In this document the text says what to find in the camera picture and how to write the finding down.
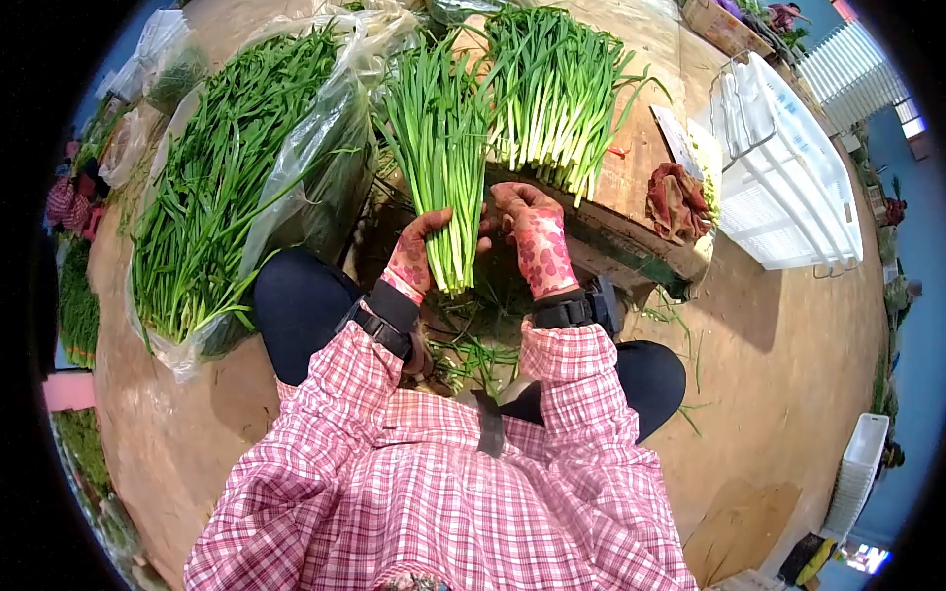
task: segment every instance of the checkered shirt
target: checkered shirt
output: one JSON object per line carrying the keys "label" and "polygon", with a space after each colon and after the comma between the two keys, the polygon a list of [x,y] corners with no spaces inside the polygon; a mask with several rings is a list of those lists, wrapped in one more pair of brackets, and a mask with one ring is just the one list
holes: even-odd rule
{"label": "checkered shirt", "polygon": [[400,359],[354,322],[280,385],[280,416],[234,466],[191,549],[192,589],[697,589],[657,454],[635,445],[600,326],[522,325],[545,427],[397,388]]}

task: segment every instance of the hand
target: hand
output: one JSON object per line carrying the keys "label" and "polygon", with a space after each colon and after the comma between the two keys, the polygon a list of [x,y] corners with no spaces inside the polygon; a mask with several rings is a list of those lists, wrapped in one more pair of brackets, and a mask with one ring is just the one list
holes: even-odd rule
{"label": "hand", "polygon": [[490,192],[502,212],[506,242],[517,247],[519,272],[529,282],[533,297],[577,287],[558,201],[526,183],[494,184]]}
{"label": "hand", "polygon": [[[486,204],[482,205],[481,216],[486,214]],[[420,305],[430,290],[430,265],[427,260],[427,248],[424,236],[440,230],[453,217],[453,208],[436,209],[418,217],[401,232],[394,253],[388,261],[388,267],[381,273],[381,279],[411,298]],[[481,218],[480,236],[491,232],[497,223],[494,219]],[[493,243],[487,237],[481,237],[476,243],[476,254],[488,251]]]}

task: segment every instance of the wooden table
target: wooden table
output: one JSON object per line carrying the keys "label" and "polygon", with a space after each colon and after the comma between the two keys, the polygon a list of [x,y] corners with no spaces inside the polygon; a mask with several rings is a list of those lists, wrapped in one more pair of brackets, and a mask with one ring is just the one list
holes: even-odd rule
{"label": "wooden table", "polygon": [[[625,50],[637,52],[627,72],[639,73],[651,64],[650,76],[667,87],[673,102],[654,84],[641,90],[614,140],[614,146],[627,154],[604,156],[594,202],[583,201],[578,209],[572,207],[572,195],[550,189],[528,173],[490,165],[487,183],[534,183],[559,200],[566,210],[569,252],[576,266],[592,273],[606,272],[628,292],[661,284],[674,297],[690,299],[709,269],[712,245],[708,240],[699,247],[678,239],[664,240],[644,211],[651,174],[660,164],[673,161],[650,105],[672,110],[684,126],[688,116],[700,121],[703,112],[708,113],[712,78],[727,57],[686,28],[672,0],[566,0],[555,5],[568,9],[581,22],[621,38]],[[469,24],[475,26],[481,18],[471,17]],[[458,41],[458,47],[481,42]],[[621,91],[615,113],[622,111],[633,92],[633,88]]]}

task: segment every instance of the floor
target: floor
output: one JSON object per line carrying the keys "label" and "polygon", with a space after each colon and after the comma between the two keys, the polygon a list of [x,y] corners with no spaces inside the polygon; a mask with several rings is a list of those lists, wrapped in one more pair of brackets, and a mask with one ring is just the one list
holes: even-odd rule
{"label": "floor", "polygon": [[[629,2],[607,4],[620,10]],[[688,114],[697,113],[725,58],[677,24],[672,4],[635,3],[635,19],[679,40],[668,59],[677,60]],[[194,0],[185,13],[212,59],[224,61],[273,15],[308,6]],[[259,336],[179,385],[132,332],[125,234],[143,186],[139,174],[117,193],[90,258],[102,309],[96,400],[115,489],[149,559],[181,588],[187,552],[230,468],[267,432],[278,399]],[[766,272],[719,235],[699,298],[676,308],[692,335],[685,404],[708,406],[689,411],[701,435],[678,413],[645,444],[660,455],[687,563],[702,584],[747,567],[774,573],[797,539],[818,531],[847,439],[867,410],[885,316],[873,222],[857,197],[867,254],[859,269],[831,280],[816,280],[810,269]],[[679,325],[638,313],[622,337],[688,353]]]}

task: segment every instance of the dark blue pants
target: dark blue pants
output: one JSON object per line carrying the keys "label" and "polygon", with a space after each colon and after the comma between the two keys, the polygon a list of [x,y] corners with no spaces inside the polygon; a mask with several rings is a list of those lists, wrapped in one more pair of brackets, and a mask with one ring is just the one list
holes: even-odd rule
{"label": "dark blue pants", "polygon": [[[255,314],[280,381],[298,385],[306,379],[308,359],[332,340],[336,325],[360,296],[347,275],[300,248],[270,259],[256,278]],[[686,371],[673,351],[649,340],[619,344],[616,369],[627,405],[638,412],[641,442],[683,402]],[[536,382],[499,411],[544,425],[540,396]]]}

